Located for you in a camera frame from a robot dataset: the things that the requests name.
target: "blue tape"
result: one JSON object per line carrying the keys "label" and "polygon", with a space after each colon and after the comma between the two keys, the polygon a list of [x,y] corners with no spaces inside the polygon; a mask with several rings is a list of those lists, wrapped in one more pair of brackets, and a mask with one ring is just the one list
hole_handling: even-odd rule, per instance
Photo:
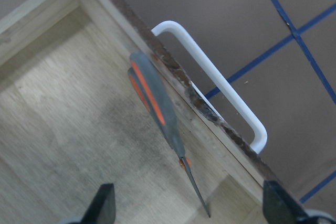
{"label": "blue tape", "polygon": [[[249,64],[241,68],[239,71],[237,71],[235,74],[230,76],[227,81],[229,83],[232,83],[242,77],[244,74],[246,74],[248,71],[250,71],[252,68],[256,67],[260,63],[262,63],[264,60],[266,60],[268,57],[270,57],[272,54],[274,54],[276,51],[278,51],[281,47],[287,45],[294,39],[293,35],[289,35],[283,40],[281,40],[279,43],[272,46],[270,49],[268,49],[266,52],[264,52],[262,55],[251,61]],[[209,91],[205,98],[210,99],[214,95],[217,95],[220,92],[218,87],[215,87],[213,90]]]}
{"label": "blue tape", "polygon": [[303,41],[302,37],[300,36],[298,30],[296,29],[296,27],[294,26],[294,24],[292,23],[292,21],[289,19],[288,15],[286,14],[285,10],[283,9],[283,7],[280,5],[278,0],[271,0],[273,5],[275,6],[275,8],[277,9],[278,13],[280,14],[280,16],[283,18],[283,20],[286,22],[287,26],[289,27],[289,29],[291,30],[296,42],[299,44],[299,46],[301,47],[304,55],[306,56],[306,58],[308,59],[308,61],[310,62],[312,68],[314,69],[315,73],[317,74],[317,76],[320,78],[320,81],[322,82],[322,84],[324,85],[324,88],[327,90],[329,96],[331,97],[331,99],[333,100],[333,102],[336,104],[336,93],[333,90],[333,88],[330,86],[330,83],[328,82],[328,80],[326,79],[325,75],[323,74],[322,70],[320,69],[319,65],[317,64],[317,62],[315,61],[313,55],[311,54],[311,52],[309,51],[307,45],[305,44],[305,42]]}
{"label": "blue tape", "polygon": [[[312,56],[311,52],[309,51],[307,45],[304,43],[304,41],[302,40],[302,37],[300,36],[302,33],[304,33],[305,31],[307,31],[309,28],[311,28],[312,26],[316,25],[318,22],[322,21],[323,19],[325,19],[326,17],[328,17],[331,13],[333,13],[336,10],[336,4],[332,5],[327,10],[325,10],[324,12],[322,12],[321,14],[319,14],[318,16],[316,16],[311,21],[307,22],[305,25],[303,25],[301,28],[299,28],[297,30],[295,28],[295,26],[293,25],[292,21],[289,19],[289,17],[285,13],[285,11],[282,8],[282,6],[280,5],[279,1],[278,0],[271,0],[271,1],[274,4],[274,6],[277,9],[277,11],[279,12],[281,18],[289,26],[289,28],[290,28],[290,30],[292,32],[292,35],[287,36],[282,41],[280,41],[279,43],[277,43],[276,45],[274,45],[273,47],[271,47],[270,49],[268,49],[266,52],[264,52],[262,55],[260,55],[256,59],[254,59],[248,65],[246,65],[243,68],[241,68],[240,70],[238,70],[235,74],[233,74],[231,77],[229,77],[227,79],[227,81],[229,83],[232,83],[235,80],[239,79],[244,74],[246,74],[248,71],[250,71],[252,68],[254,68],[255,66],[259,65],[261,62],[263,62],[264,60],[266,60],[274,52],[278,51],[281,47],[283,47],[287,43],[291,42],[293,40],[293,38],[294,38],[297,41],[297,43],[299,44],[299,46],[301,47],[304,55],[306,56],[306,58],[310,62],[311,66],[313,67],[313,69],[316,72],[317,76],[321,80],[321,82],[324,85],[325,89],[327,90],[329,96],[331,97],[331,99],[333,100],[333,102],[336,104],[336,94],[335,94],[333,88],[330,86],[328,80],[324,76],[322,70],[318,66],[317,62],[315,61],[314,57]],[[219,88],[215,87],[214,89],[212,89],[211,91],[209,91],[205,95],[205,97],[207,99],[210,99],[211,97],[217,95],[219,92],[220,92]]]}
{"label": "blue tape", "polygon": [[336,10],[336,4],[330,6],[324,12],[322,12],[321,14],[319,14],[318,16],[316,16],[315,18],[313,18],[311,21],[309,21],[306,24],[304,24],[303,26],[301,26],[298,29],[298,33],[299,34],[303,34],[305,31],[307,31],[308,29],[310,29],[312,26],[314,26],[317,23],[321,22],[326,17],[328,17],[330,14],[332,14],[333,12],[335,12],[335,10]]}
{"label": "blue tape", "polygon": [[332,181],[334,178],[336,178],[336,170],[330,174],[327,178],[322,180],[316,187],[311,189],[306,195],[304,195],[301,199],[300,202],[303,204],[305,203],[308,199],[310,199],[313,195],[315,195],[319,190],[321,190],[323,187],[325,187],[330,181]]}

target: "wooden panel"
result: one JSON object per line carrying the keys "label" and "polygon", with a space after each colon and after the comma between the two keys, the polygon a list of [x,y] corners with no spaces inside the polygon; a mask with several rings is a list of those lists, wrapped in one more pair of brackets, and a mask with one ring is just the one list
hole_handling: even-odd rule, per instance
{"label": "wooden panel", "polygon": [[278,180],[269,167],[224,120],[196,94],[189,77],[124,0],[98,0],[133,42],[147,55],[175,91],[262,186],[264,178]]}
{"label": "wooden panel", "polygon": [[[106,182],[116,186],[117,223],[195,218],[201,203],[128,81],[129,52],[115,43],[77,9],[0,68],[0,215],[6,223],[55,223],[83,214]],[[179,96],[173,100],[201,193],[211,199],[225,188],[226,165],[237,169],[243,179],[229,179],[234,190],[225,191],[222,203],[237,209],[241,217],[233,220],[247,216],[259,203],[240,184],[261,188],[214,135],[192,133],[190,121],[202,121],[186,122],[181,115],[195,114]],[[237,194],[240,200],[230,200]]]}
{"label": "wooden panel", "polygon": [[[106,37],[111,41],[118,41],[116,48],[122,52],[121,55],[126,55],[126,60],[128,60],[128,56],[131,52],[138,50],[132,41],[130,41],[130,38],[126,35],[126,33],[121,29],[116,21],[108,15],[97,0],[79,0],[79,2]],[[191,110],[191,108],[185,103],[183,98],[176,94],[174,88],[177,85],[177,81],[174,81],[172,86],[168,84],[166,80],[164,83],[166,84],[166,89],[173,100],[181,122],[183,122],[194,135],[197,135],[200,141],[203,142],[204,146],[214,150],[219,148],[219,152],[212,150],[213,153],[216,153],[213,154],[214,157],[218,157],[219,162],[224,162],[226,164],[225,169],[228,173],[239,181],[256,201],[261,202],[261,187],[255,182],[249,173],[246,172],[244,167],[236,160],[232,153],[230,153],[227,148],[223,148],[221,141],[208,127],[204,125],[204,122],[200,119],[199,115],[195,114],[194,111]],[[221,137],[225,138],[225,141],[230,141],[230,139],[223,133]],[[209,141],[216,143],[215,146],[207,145],[207,142]]]}
{"label": "wooden panel", "polygon": [[77,0],[27,0],[0,20],[0,65],[69,12]]}
{"label": "wooden panel", "polygon": [[251,209],[255,207],[255,202],[230,176],[220,183],[210,196],[209,201],[211,219],[207,218],[207,215],[199,208],[188,221],[189,224],[243,223]]}
{"label": "wooden panel", "polygon": [[245,218],[242,224],[262,224],[268,223],[262,213],[262,208],[256,206]]}

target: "white handle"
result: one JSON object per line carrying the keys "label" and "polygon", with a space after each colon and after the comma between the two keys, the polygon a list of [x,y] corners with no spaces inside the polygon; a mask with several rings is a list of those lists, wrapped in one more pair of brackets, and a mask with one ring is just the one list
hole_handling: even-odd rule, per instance
{"label": "white handle", "polygon": [[[240,98],[237,92],[231,87],[227,80],[218,71],[215,65],[209,60],[207,55],[198,46],[190,34],[181,26],[179,23],[168,20],[164,21],[152,29],[152,33],[158,36],[164,32],[172,33],[180,43],[185,47],[185,49],[191,54],[191,56],[196,60],[199,66],[206,72],[206,74],[211,78],[211,80],[216,84],[216,86],[221,90],[229,102],[236,108],[239,114],[245,119],[245,121],[251,126],[254,131],[254,139],[250,144],[252,150],[256,153],[260,153],[266,145],[267,142],[267,132],[263,124],[254,115],[251,109],[246,105],[246,103]],[[196,87],[195,89],[203,100],[220,116],[220,114],[213,108],[211,103],[204,97],[204,95]]]}

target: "scissors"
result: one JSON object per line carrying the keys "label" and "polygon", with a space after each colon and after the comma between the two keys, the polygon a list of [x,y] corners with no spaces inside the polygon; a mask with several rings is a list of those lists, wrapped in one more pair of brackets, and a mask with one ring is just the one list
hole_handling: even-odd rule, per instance
{"label": "scissors", "polygon": [[191,173],[190,160],[185,156],[184,144],[180,137],[179,130],[177,129],[177,118],[174,112],[173,103],[170,100],[156,69],[148,57],[141,51],[132,53],[130,61],[132,67],[128,70],[128,75],[134,89],[146,109],[152,115],[168,145],[177,154],[180,165],[186,171],[198,198],[210,218],[210,211],[205,205]]}

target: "scissor blade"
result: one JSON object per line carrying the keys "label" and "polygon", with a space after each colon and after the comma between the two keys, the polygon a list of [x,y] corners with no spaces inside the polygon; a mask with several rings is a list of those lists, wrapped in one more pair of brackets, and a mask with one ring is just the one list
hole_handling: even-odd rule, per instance
{"label": "scissor blade", "polygon": [[201,193],[200,193],[200,191],[199,191],[199,189],[198,189],[198,187],[197,187],[197,185],[196,185],[195,179],[194,179],[193,175],[191,174],[190,166],[189,166],[189,164],[188,164],[188,162],[187,162],[187,160],[186,160],[185,157],[182,157],[182,162],[183,162],[184,167],[185,167],[185,172],[187,173],[188,178],[189,178],[191,184],[193,185],[193,187],[194,187],[194,189],[195,189],[195,192],[196,192],[196,194],[197,194],[199,200],[201,201],[201,203],[202,203],[202,205],[203,205],[203,207],[204,207],[206,213],[208,214],[208,216],[209,216],[209,218],[210,218],[210,211],[209,211],[209,209],[207,208],[207,206],[205,205],[204,199],[202,198],[202,195],[201,195]]}

